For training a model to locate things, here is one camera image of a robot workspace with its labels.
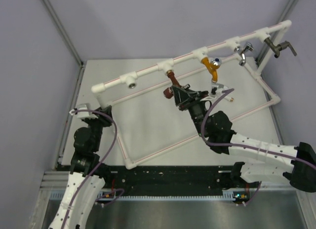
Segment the brown faucet chrome knob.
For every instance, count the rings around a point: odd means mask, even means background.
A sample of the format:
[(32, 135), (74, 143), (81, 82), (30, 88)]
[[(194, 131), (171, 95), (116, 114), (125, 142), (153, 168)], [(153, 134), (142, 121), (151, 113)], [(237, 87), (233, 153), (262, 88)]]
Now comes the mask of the brown faucet chrome knob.
[(164, 91), (163, 91), (163, 95), (165, 98), (167, 99), (171, 99), (173, 97), (173, 90), (172, 90), (172, 87), (173, 86), (177, 86), (177, 87), (183, 87), (177, 80), (177, 78), (175, 77), (175, 74), (172, 70), (169, 70), (167, 72), (167, 77), (170, 79), (171, 81), (171, 86), (166, 88)]

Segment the white pipe frame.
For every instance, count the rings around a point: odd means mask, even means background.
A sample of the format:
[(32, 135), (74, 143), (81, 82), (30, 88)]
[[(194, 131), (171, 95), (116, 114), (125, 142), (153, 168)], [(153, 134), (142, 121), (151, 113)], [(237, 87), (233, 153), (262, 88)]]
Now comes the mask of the white pipe frame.
[[(288, 31), (291, 25), (292, 22), (290, 20), (285, 20), (279, 22), (276, 25), (261, 28), (246, 35), (230, 38), (221, 43), (217, 43), (211, 46), (204, 46), (193, 50), (188, 54), (158, 62), (153, 66), (136, 72), (130, 72), (121, 75), (120, 77), (108, 82), (96, 84), (92, 86), (91, 91), (94, 97), (97, 99), (99, 105), (104, 108), (107, 106), (107, 103), (103, 101), (102, 93), (104, 93), (107, 89), (119, 84), (125, 84), (128, 88), (133, 89), (136, 86), (136, 80), (138, 78), (149, 75), (153, 72), (162, 71), (172, 83), (170, 87), (164, 90), (163, 94), (167, 99), (174, 98), (176, 101), (176, 106), (179, 108), (179, 110), (186, 110), (187, 108), (190, 108), (196, 104), (200, 104), (203, 101), (210, 101), (212, 105), (215, 105), (222, 99), (225, 99), (229, 92), (232, 92), (232, 89), (218, 83), (217, 71), (220, 68), (222, 62), (228, 62), (236, 59), (238, 60), (239, 65), (248, 70), (252, 78), (259, 83), (259, 85), (266, 91), (266, 93), (270, 97), (270, 100), (266, 103), (234, 117), (234, 120), (240, 120), (255, 112), (261, 111), (264, 108), (270, 107), (280, 102), (280, 97), (263, 81), (261, 73), (271, 56), (275, 56), (277, 58), (280, 56), (280, 52), (282, 50), (286, 49), (287, 47), (291, 47), (291, 44), (289, 42), (281, 41), (284, 34)], [(252, 68), (246, 63), (245, 58), (246, 50), (252, 50), (252, 45), (250, 43), (245, 43), (244, 48), (240, 47), (240, 42), (246, 41), (247, 39), (251, 38), (259, 39), (262, 43), (265, 43), (270, 48), (256, 71), (252, 70)], [(234, 54), (224, 58), (223, 61), (219, 58), (214, 58), (213, 60), (211, 60), (208, 57), (208, 53), (220, 48), (230, 48), (234, 51)], [(214, 93), (207, 91), (192, 91), (190, 90), (189, 85), (179, 84), (178, 78), (175, 77), (173, 67), (176, 64), (180, 64), (191, 59), (197, 59), (204, 66), (195, 71), (183, 74), (181, 77), (189, 77), (191, 75), (202, 72), (203, 70), (208, 70), (208, 72), (212, 76), (211, 88), (215, 90)]]

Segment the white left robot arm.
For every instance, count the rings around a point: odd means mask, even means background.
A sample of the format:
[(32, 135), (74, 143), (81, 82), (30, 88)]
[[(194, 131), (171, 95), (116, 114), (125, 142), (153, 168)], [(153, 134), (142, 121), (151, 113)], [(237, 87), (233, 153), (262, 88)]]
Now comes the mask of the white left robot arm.
[(71, 159), (66, 190), (51, 229), (83, 229), (101, 188), (112, 182), (109, 167), (99, 151), (103, 129), (114, 125), (112, 106), (91, 110), (89, 104), (72, 109), (70, 115), (87, 124), (74, 133), (75, 152)]

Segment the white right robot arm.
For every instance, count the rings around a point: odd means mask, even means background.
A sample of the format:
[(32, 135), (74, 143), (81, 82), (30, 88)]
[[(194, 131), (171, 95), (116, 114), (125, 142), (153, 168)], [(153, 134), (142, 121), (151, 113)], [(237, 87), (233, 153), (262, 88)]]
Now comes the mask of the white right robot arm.
[(286, 146), (251, 139), (234, 131), (223, 111), (211, 112), (233, 89), (224, 86), (213, 95), (191, 90), (189, 85), (172, 85), (169, 90), (175, 105), (180, 111), (189, 112), (198, 135), (212, 151), (258, 161), (233, 165), (230, 180), (235, 187), (275, 182), (304, 192), (316, 191), (316, 153), (311, 145), (300, 142), (298, 146)]

